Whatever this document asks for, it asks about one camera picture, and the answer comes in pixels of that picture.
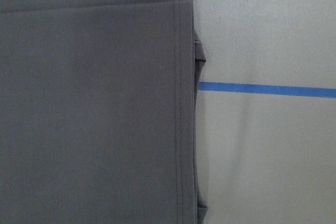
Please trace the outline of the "dark brown t-shirt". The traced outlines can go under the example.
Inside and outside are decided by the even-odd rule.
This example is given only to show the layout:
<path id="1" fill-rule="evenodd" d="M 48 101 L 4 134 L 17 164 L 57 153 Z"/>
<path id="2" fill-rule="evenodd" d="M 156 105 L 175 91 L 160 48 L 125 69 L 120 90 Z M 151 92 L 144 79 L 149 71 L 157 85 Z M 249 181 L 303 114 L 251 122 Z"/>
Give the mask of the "dark brown t-shirt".
<path id="1" fill-rule="evenodd" d="M 1 0 L 1 223 L 202 223 L 193 0 Z"/>

